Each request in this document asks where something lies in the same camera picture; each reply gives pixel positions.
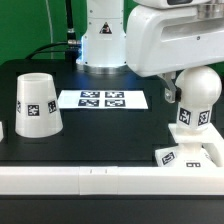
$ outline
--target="white block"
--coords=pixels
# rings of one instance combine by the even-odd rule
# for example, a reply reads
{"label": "white block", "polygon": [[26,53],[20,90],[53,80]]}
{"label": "white block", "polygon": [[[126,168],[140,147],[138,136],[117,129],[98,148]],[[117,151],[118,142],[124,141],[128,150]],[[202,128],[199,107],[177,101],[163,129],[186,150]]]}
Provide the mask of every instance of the white block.
{"label": "white block", "polygon": [[117,167],[80,167],[80,195],[117,194]]}
{"label": "white block", "polygon": [[207,130],[199,134],[196,133],[190,134],[186,132],[184,129],[179,128],[176,124],[169,124],[169,129],[176,143],[194,143],[194,142],[212,143],[223,141],[222,136],[218,133],[218,131],[211,123],[209,124]]}
{"label": "white block", "polygon": [[0,122],[0,142],[2,141],[3,138],[4,138],[3,127],[2,127],[2,122]]}
{"label": "white block", "polygon": [[119,168],[119,195],[223,195],[224,169]]}
{"label": "white block", "polygon": [[79,194],[79,167],[0,167],[0,195]]}

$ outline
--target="white cup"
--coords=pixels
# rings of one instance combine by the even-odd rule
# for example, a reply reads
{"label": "white cup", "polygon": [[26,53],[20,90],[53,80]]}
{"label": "white cup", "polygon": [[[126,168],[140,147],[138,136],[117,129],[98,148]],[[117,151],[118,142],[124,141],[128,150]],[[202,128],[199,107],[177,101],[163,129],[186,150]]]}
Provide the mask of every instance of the white cup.
{"label": "white cup", "polygon": [[28,73],[17,80],[16,133],[28,138],[54,135],[63,124],[54,82],[46,73]]}

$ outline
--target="black table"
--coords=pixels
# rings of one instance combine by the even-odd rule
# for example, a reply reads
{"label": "black table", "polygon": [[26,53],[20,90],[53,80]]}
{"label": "black table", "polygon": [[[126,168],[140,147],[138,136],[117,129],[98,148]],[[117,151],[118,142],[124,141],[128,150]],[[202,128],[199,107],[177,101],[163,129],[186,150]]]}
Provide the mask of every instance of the black table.
{"label": "black table", "polygon": [[[143,90],[148,110],[61,110],[64,128],[51,137],[15,133],[17,77],[45,72],[61,90]],[[223,96],[212,123],[224,136]],[[168,131],[177,104],[164,100],[157,77],[132,72],[94,76],[63,60],[13,60],[0,67],[1,166],[156,166],[159,148],[176,145]],[[0,196],[3,223],[222,223],[223,196]]]}

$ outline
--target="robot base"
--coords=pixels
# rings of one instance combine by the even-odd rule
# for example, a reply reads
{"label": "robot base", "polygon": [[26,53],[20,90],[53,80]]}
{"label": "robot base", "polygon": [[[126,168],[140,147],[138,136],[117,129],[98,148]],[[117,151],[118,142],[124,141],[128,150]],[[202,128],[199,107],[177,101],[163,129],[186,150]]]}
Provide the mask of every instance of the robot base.
{"label": "robot base", "polygon": [[79,71],[85,71],[92,74],[98,75],[115,75],[122,72],[130,71],[127,65],[118,67],[94,67],[90,65],[83,64],[81,61],[77,60],[77,69]]}
{"label": "robot base", "polygon": [[180,146],[156,150],[156,160],[160,167],[216,167],[203,148],[195,154],[190,150],[182,149]]}
{"label": "robot base", "polygon": [[211,123],[201,133],[186,132],[177,124],[169,124],[169,129],[179,145],[156,150],[158,166],[200,168],[223,165],[219,160],[223,159],[224,141]]}

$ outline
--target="cable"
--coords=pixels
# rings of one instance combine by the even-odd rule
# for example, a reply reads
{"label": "cable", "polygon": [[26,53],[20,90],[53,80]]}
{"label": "cable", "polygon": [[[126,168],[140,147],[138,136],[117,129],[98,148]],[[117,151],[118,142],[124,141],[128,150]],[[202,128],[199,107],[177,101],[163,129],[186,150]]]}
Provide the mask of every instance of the cable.
{"label": "cable", "polygon": [[60,52],[66,52],[66,50],[63,50],[63,51],[35,51],[33,52],[32,54],[28,55],[25,59],[26,60],[30,60],[32,59],[33,56],[35,56],[36,54],[45,54],[45,53],[60,53]]}
{"label": "cable", "polygon": [[66,15],[67,15],[67,39],[69,41],[75,41],[76,40],[76,33],[73,26],[73,15],[72,15],[72,2],[71,0],[65,0],[65,6],[66,6]]}
{"label": "cable", "polygon": [[61,45],[68,45],[67,42],[58,42],[58,43],[52,43],[52,44],[47,44],[42,47],[37,48],[34,52],[29,54],[28,56],[25,57],[25,59],[31,59],[33,55],[35,55],[35,52],[40,52],[42,50],[45,50],[47,48],[55,47],[55,46],[61,46]]}
{"label": "cable", "polygon": [[61,46],[61,45],[68,45],[68,43],[67,42],[57,42],[57,43],[47,44],[47,45],[37,48],[35,51],[42,51],[42,50],[50,48],[50,47]]}
{"label": "cable", "polygon": [[46,0],[45,2],[46,2],[46,7],[47,7],[47,15],[48,15],[48,21],[49,21],[51,43],[53,43],[54,42],[54,32],[53,32],[53,26],[52,26],[51,11],[50,11],[50,7],[49,7],[49,1]]}

